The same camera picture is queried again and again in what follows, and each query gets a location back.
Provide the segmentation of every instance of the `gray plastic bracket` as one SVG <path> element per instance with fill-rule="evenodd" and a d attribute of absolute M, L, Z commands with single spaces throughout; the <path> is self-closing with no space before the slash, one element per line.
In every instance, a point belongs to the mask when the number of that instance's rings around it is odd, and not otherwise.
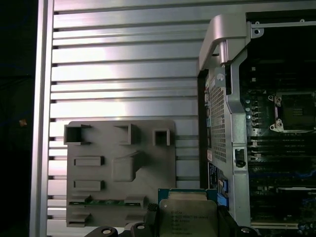
<path fill-rule="evenodd" d="M 153 146 L 170 146 L 170 130 L 154 129 Z"/>
<path fill-rule="evenodd" d="M 85 223 L 90 214 L 71 215 L 67 218 L 67 226 L 69 227 L 85 227 Z"/>
<path fill-rule="evenodd" d="M 88 145 L 90 142 L 84 140 L 82 135 L 83 128 L 91 128 L 90 125 L 65 125 L 64 144 L 65 145 Z"/>
<path fill-rule="evenodd" d="M 126 139 L 119 142 L 120 145 L 133 145 L 138 142 L 137 126 L 133 124 L 115 125 L 126 132 Z"/>
<path fill-rule="evenodd" d="M 113 159 L 112 180 L 116 182 L 132 182 L 136 178 L 136 172 L 142 166 L 140 159 L 140 152 Z"/>

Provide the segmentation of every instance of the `perforated metal grille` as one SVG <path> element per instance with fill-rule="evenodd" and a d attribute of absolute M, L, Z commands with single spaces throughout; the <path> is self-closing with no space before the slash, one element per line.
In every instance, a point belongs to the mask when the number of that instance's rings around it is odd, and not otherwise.
<path fill-rule="evenodd" d="M 224 119 L 224 90 L 213 87 L 210 90 L 211 141 L 213 158 L 226 163 L 226 139 Z"/>

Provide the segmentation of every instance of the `dark background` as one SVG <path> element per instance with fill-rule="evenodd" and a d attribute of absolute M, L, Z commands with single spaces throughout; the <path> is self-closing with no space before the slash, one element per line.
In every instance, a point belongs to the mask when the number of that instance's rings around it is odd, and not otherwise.
<path fill-rule="evenodd" d="M 37 11 L 37 0 L 0 3 L 0 237 L 28 236 Z"/>

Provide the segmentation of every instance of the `motherboard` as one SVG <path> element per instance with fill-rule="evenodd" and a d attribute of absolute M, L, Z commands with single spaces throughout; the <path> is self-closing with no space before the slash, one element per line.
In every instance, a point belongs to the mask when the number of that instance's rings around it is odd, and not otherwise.
<path fill-rule="evenodd" d="M 311 52 L 262 39 L 240 67 L 252 222 L 316 222 L 316 80 Z"/>

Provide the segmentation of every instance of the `cpu socket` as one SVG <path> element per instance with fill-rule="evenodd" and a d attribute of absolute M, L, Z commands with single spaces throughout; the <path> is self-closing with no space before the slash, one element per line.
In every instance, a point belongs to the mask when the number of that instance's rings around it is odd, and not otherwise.
<path fill-rule="evenodd" d="M 278 92 L 268 99 L 275 104 L 275 123 L 270 130 L 297 133 L 316 129 L 314 92 Z"/>

